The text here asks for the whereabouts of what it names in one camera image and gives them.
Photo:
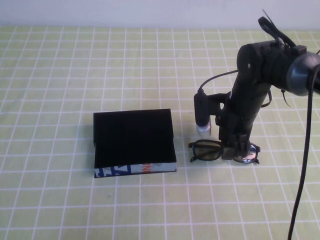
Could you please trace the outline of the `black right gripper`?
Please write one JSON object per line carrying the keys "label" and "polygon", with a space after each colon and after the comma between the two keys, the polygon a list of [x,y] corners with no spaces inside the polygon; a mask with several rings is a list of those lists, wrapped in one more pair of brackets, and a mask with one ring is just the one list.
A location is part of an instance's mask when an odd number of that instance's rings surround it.
{"label": "black right gripper", "polygon": [[220,115],[216,117],[219,126],[219,140],[223,146],[224,160],[242,160],[248,155],[253,123],[263,98],[228,98]]}

